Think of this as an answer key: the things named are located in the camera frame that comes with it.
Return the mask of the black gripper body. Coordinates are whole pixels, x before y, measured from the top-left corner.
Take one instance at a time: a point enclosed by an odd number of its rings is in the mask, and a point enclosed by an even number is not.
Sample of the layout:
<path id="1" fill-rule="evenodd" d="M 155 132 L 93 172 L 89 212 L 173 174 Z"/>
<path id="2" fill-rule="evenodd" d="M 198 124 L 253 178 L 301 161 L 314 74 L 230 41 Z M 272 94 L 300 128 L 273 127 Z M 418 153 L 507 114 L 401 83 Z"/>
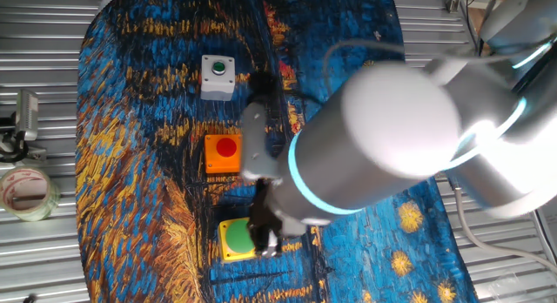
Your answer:
<path id="1" fill-rule="evenodd" d="M 265 198 L 269 193 L 270 183 L 266 179 L 258 179 L 256 193 L 249 211 L 248 231 L 251 236 L 262 236 L 264 233 L 273 232 L 282 235 L 282 221 L 271 211 Z"/>

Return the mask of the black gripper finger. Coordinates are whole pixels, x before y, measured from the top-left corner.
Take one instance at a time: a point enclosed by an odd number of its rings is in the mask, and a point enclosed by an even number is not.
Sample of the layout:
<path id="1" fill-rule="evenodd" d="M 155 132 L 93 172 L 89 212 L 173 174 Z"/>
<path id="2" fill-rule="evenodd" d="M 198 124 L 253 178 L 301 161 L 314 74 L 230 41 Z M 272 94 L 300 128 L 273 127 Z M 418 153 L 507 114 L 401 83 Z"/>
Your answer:
<path id="1" fill-rule="evenodd" d="M 255 247 L 255 253 L 258 256 L 265 256 L 268 253 L 269 246 L 269 232 L 268 231 L 253 231 L 252 240 Z"/>
<path id="2" fill-rule="evenodd" d="M 280 233 L 276 233 L 272 229 L 268 232 L 268 242 L 266 249 L 267 257 L 277 257 L 282 254 L 282 236 Z"/>

